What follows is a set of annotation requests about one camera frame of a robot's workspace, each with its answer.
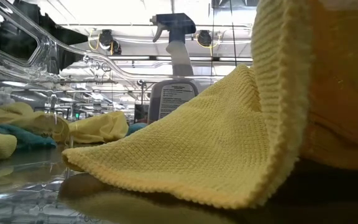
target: bottle label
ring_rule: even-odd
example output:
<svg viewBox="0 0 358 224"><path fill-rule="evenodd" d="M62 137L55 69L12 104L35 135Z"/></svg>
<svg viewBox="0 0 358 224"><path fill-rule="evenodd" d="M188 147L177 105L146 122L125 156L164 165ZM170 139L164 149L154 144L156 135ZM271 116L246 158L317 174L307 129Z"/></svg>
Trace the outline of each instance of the bottle label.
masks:
<svg viewBox="0 0 358 224"><path fill-rule="evenodd" d="M160 111L158 119L165 117L180 105L195 97L194 89L190 84L170 84L161 90Z"/></svg>

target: teal cloth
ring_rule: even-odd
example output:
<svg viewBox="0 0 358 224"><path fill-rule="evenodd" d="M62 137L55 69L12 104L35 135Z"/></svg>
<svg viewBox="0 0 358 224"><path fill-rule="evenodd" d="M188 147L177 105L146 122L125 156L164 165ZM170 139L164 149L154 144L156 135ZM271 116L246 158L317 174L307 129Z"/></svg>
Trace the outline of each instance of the teal cloth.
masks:
<svg viewBox="0 0 358 224"><path fill-rule="evenodd" d="M15 136L17 139L16 150L36 147L42 149L57 147L56 142L51 137L43 138L10 124L0 124L0 134L11 134Z"/></svg>
<svg viewBox="0 0 358 224"><path fill-rule="evenodd" d="M135 124L131 124L128 128L128 132L126 136L131 135L132 133L146 127L147 124L146 123L135 123Z"/></svg>

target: reflective surface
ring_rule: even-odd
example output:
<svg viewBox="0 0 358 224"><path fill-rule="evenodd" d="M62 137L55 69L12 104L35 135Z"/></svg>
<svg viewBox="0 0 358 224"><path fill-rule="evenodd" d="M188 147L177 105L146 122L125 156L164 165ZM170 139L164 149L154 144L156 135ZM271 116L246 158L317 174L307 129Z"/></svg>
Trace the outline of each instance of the reflective surface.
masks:
<svg viewBox="0 0 358 224"><path fill-rule="evenodd" d="M301 160L264 207L219 210L67 173L60 151L0 162L0 223L358 223L355 171Z"/></svg>

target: spray nozzle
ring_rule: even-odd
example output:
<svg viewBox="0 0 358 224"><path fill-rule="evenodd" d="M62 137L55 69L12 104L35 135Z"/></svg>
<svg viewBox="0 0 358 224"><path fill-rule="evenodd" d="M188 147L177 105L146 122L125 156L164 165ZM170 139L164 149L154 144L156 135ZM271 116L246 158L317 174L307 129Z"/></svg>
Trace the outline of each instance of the spray nozzle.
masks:
<svg viewBox="0 0 358 224"><path fill-rule="evenodd" d="M150 22L157 26L153 42L160 38L163 30L169 31L169 42L178 40L183 43L186 34L196 32L196 24L185 13L157 14L151 18Z"/></svg>

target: spray bottle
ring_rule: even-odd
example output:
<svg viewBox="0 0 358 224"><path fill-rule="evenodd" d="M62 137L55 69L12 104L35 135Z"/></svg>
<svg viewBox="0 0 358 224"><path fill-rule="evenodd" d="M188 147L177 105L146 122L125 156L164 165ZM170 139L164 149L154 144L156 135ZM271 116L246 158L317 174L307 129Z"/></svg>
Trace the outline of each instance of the spray bottle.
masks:
<svg viewBox="0 0 358 224"><path fill-rule="evenodd" d="M156 42L163 30L169 31L169 44L166 48L172 58L173 79L156 83L152 88L148 123L153 123L180 105L198 95L198 87L193 79L193 67L185 46L185 35L196 32L195 23L184 13L157 14L150 20L157 25Z"/></svg>

